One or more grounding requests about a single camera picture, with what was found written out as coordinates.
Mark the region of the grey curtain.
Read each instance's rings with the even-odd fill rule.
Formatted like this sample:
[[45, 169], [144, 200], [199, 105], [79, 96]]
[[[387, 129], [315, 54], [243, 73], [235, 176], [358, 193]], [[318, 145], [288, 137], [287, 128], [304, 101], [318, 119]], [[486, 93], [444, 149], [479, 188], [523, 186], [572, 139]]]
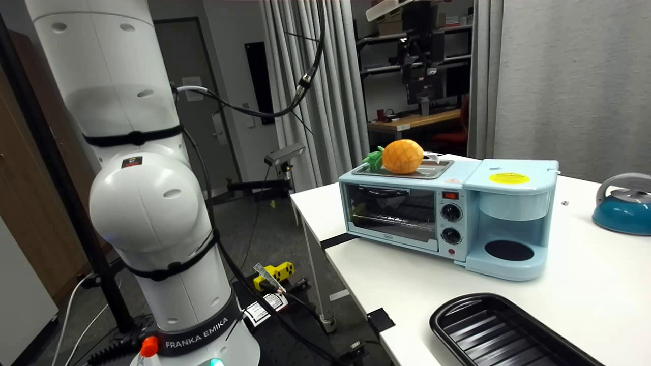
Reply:
[[261, 0], [260, 9], [275, 111], [290, 106], [300, 77], [323, 48], [311, 88], [275, 128], [281, 147], [305, 146], [293, 162], [297, 192], [335, 183], [370, 150], [351, 4]]

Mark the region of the yellow power strip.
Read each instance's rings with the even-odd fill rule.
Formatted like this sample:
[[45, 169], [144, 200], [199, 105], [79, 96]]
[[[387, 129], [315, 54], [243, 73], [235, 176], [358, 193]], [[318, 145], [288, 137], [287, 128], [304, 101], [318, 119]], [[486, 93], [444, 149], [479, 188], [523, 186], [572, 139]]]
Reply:
[[280, 289], [281, 291], [284, 291], [281, 282], [288, 280], [288, 278], [295, 273], [294, 264], [288, 261], [277, 266], [263, 266], [261, 263], [257, 263], [253, 268], [256, 273], [258, 273], [258, 276], [254, 278], [253, 283], [254, 287], [259, 292], [268, 289]]

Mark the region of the black wall panel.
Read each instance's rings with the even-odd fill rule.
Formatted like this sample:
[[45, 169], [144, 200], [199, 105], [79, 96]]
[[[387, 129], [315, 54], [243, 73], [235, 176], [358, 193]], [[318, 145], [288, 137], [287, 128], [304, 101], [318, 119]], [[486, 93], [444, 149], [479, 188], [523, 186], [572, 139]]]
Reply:
[[254, 95], [256, 97], [258, 111], [270, 114], [274, 111], [272, 101], [267, 53], [263, 42], [251, 42], [244, 44], [247, 62], [251, 74]]

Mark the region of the toaster oven door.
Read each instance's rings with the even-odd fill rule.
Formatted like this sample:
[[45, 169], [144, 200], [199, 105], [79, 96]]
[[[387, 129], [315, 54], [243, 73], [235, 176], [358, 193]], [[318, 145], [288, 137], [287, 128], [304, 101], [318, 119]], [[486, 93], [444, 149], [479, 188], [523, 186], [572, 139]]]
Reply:
[[410, 191], [409, 196], [379, 199], [360, 194], [358, 186], [370, 185], [340, 185], [349, 232], [421, 252], [439, 252], [434, 191], [370, 186]]

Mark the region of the white cabinet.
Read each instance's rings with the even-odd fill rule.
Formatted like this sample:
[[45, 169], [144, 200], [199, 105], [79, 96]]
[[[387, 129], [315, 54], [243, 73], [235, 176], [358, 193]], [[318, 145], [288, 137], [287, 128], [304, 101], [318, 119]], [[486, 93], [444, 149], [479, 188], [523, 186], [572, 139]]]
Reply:
[[58, 308], [0, 218], [0, 366], [13, 366]]

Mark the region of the white paper tag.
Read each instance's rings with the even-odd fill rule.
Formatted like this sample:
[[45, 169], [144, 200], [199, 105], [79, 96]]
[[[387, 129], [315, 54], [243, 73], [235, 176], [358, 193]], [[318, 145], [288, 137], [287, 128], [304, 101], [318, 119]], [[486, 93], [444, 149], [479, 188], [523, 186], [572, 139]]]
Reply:
[[[268, 305], [280, 312], [288, 307], [288, 299], [283, 293], [270, 293], [263, 296]], [[244, 308], [244, 318], [252, 327], [258, 327], [271, 316], [258, 302]]]

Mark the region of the grey door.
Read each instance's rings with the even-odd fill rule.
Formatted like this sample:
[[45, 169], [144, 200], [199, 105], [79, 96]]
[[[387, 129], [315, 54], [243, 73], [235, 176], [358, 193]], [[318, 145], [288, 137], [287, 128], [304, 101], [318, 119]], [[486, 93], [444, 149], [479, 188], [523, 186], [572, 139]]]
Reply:
[[[155, 21], [169, 81], [176, 86], [204, 86], [216, 91], [209, 54], [198, 19]], [[179, 119], [193, 137], [211, 181], [211, 196], [225, 195], [228, 179], [239, 175], [234, 153], [216, 100], [191, 91], [177, 96]]]

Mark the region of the wooden desk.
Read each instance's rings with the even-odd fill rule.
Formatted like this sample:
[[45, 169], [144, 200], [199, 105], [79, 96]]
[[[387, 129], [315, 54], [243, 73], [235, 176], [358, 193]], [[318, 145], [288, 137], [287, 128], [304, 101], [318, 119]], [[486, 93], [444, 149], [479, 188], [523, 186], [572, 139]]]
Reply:
[[393, 140], [399, 140], [403, 138], [405, 131], [416, 131], [458, 120], [461, 116], [461, 111], [461, 109], [453, 109], [442, 113], [431, 114], [430, 116], [414, 114], [392, 120], [391, 122], [371, 122], [367, 124], [367, 131], [369, 136], [387, 135]]

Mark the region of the shelf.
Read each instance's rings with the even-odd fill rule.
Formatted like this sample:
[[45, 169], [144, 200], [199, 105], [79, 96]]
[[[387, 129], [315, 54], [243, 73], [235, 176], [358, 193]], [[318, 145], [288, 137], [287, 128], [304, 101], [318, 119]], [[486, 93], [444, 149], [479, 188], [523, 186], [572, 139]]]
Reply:
[[[411, 0], [379, 0], [376, 4], [372, 5], [370, 9], [366, 11], [366, 19], [369, 22], [376, 21], [378, 24], [390, 21], [393, 19], [400, 19], [402, 26], [402, 3], [410, 2]], [[451, 2], [451, 0], [435, 0], [438, 6], [441, 3]], [[461, 33], [464, 31], [471, 31], [472, 25], [452, 25], [448, 26], [447, 24], [439, 25], [440, 17], [438, 12], [437, 19], [437, 28], [434, 31], [435, 33], [444, 33], [445, 35], [452, 35], [456, 33]], [[398, 44], [400, 39], [407, 38], [407, 35], [403, 31], [398, 31], [393, 34], [388, 35], [377, 35], [377, 36], [368, 36], [362, 37], [356, 43], [357, 51], [362, 51], [366, 46], [373, 44], [388, 43], [395, 40]], [[411, 70], [411, 81], [425, 77], [425, 55], [426, 55], [426, 46], [425, 39], [416, 39], [411, 38], [417, 41], [417, 44], [420, 46], [420, 58], [413, 64]], [[361, 78], [368, 76], [374, 76], [379, 74], [386, 74], [390, 72], [400, 72], [400, 61], [398, 60], [398, 46], [397, 46], [397, 55], [393, 58], [395, 61], [394, 64], [388, 66], [374, 67], [371, 69], [365, 69], [360, 71]], [[437, 67], [438, 70], [442, 69], [444, 65], [451, 63], [459, 63], [462, 61], [470, 60], [470, 55], [461, 55], [461, 56], [446, 56], [445, 61]]]

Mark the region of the monitor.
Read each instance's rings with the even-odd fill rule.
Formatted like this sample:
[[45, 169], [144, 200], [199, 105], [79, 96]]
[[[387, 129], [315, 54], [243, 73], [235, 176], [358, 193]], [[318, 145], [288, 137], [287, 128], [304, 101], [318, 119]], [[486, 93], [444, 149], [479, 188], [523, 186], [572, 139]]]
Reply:
[[442, 76], [423, 77], [409, 82], [405, 86], [407, 104], [418, 104], [423, 98], [429, 101], [444, 98], [444, 84]]

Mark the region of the orange capped bottle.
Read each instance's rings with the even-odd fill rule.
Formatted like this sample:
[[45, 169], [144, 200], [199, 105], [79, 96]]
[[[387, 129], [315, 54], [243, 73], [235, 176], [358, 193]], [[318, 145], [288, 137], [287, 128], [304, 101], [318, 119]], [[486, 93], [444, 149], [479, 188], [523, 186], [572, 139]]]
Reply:
[[140, 350], [132, 359], [129, 366], [162, 366], [158, 351], [160, 348], [160, 339], [155, 336], [149, 336], [142, 341]]

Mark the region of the teal kettle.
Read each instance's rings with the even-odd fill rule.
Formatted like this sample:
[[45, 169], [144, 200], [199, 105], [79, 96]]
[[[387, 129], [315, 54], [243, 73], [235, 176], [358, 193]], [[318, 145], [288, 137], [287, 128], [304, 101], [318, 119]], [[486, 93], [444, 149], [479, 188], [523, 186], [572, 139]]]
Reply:
[[592, 219], [609, 231], [651, 236], [651, 175], [623, 173], [605, 180]]

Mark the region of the light blue toaster oven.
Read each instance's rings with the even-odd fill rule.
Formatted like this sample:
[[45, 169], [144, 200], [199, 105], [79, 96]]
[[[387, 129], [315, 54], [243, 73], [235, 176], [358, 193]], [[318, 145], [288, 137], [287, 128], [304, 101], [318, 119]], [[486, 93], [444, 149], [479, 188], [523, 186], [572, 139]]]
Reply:
[[[559, 162], [459, 160], [437, 155], [424, 159], [449, 160], [454, 164], [435, 180], [353, 175], [351, 170], [339, 178], [339, 185], [432, 190], [436, 194], [439, 252], [428, 254], [451, 259], [469, 271], [502, 280], [528, 281], [540, 276], [546, 266]], [[458, 222], [442, 218], [441, 207], [448, 203], [457, 204], [463, 210]], [[441, 238], [444, 228], [458, 230], [463, 238], [461, 243], [444, 242]]]

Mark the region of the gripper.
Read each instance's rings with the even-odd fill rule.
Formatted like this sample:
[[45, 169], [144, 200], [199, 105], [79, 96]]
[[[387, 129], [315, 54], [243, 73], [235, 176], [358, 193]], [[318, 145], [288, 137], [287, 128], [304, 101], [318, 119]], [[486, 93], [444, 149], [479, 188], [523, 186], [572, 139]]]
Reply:
[[438, 4], [435, 0], [411, 0], [402, 3], [402, 29], [408, 38], [398, 43], [398, 60], [401, 67], [401, 81], [411, 81], [413, 64], [420, 58], [420, 46], [416, 39], [425, 39], [425, 77], [432, 77], [437, 67], [446, 58], [446, 35], [435, 33], [438, 19]]

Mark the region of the black baking tray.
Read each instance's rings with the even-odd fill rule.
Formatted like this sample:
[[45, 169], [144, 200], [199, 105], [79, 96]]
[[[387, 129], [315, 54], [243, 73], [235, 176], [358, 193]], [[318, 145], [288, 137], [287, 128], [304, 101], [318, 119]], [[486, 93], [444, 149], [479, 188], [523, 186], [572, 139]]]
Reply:
[[460, 366], [604, 366], [494, 293], [455, 297], [431, 315], [429, 325]]

